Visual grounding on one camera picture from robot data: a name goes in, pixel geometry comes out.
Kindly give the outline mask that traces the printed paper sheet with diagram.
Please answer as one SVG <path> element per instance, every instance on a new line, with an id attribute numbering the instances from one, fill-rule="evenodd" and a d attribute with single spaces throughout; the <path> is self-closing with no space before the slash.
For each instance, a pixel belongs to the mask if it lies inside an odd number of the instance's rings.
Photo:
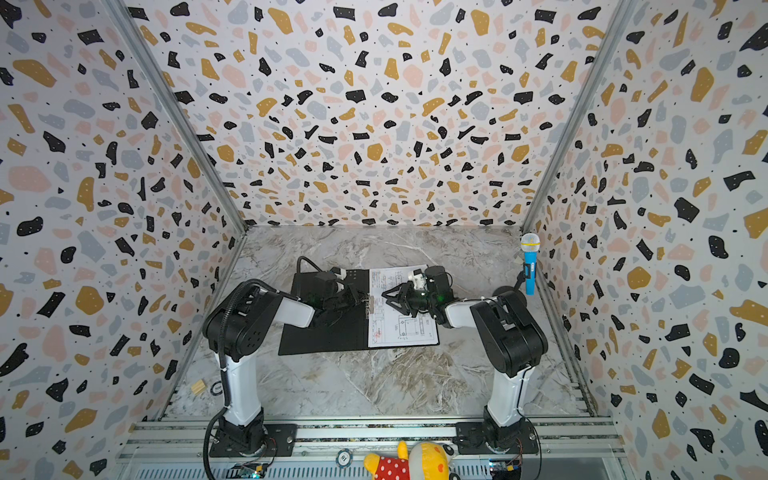
<path id="1" fill-rule="evenodd" d="M 425 265 L 369 270 L 367 347 L 404 348 L 439 344 L 435 321 L 427 314 L 404 315 L 386 304 L 382 294 L 405 283 L 414 270 Z"/>

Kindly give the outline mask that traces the orange folder black inside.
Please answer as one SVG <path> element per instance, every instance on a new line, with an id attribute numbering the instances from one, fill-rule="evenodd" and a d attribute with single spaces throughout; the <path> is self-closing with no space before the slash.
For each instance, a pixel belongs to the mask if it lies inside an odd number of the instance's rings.
<path id="1" fill-rule="evenodd" d="M 346 279 L 367 278 L 369 270 L 346 270 Z M 296 272 L 293 276 L 291 293 L 305 301 L 305 278 L 317 270 Z M 309 353 L 331 353 L 372 350 L 367 347 L 368 301 L 348 311 L 317 310 L 307 327 L 287 324 L 279 346 L 279 354 L 299 355 Z"/>

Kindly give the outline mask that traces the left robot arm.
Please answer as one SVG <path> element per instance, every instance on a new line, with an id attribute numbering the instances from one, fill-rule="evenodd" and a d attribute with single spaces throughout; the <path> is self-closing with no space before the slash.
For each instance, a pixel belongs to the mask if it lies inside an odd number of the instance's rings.
<path id="1" fill-rule="evenodd" d="M 268 428 L 257 393 L 257 352 L 270 328 L 283 327 L 281 355 L 335 353 L 368 347 L 370 274 L 313 270 L 293 275 L 289 292 L 258 279 L 241 282 L 205 320 L 202 332 L 219 362 L 224 407 L 212 421 L 214 457 L 292 452 L 292 424 Z"/>

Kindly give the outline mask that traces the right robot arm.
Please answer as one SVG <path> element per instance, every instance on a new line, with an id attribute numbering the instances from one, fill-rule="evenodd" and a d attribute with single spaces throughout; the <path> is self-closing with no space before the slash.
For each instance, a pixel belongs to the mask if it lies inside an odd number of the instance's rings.
<path id="1" fill-rule="evenodd" d="M 442 266 L 417 269 L 408 280 L 382 293 L 386 305 L 401 314 L 425 314 L 437 324 L 474 329 L 494 368 L 490 399 L 481 432 L 474 442 L 496 452 L 523 444 L 528 427 L 523 413 L 526 391 L 535 368 L 548 351 L 548 340 L 527 307 L 535 290 L 535 267 L 523 265 L 513 286 L 497 288 L 489 297 L 461 299 L 453 277 Z"/>

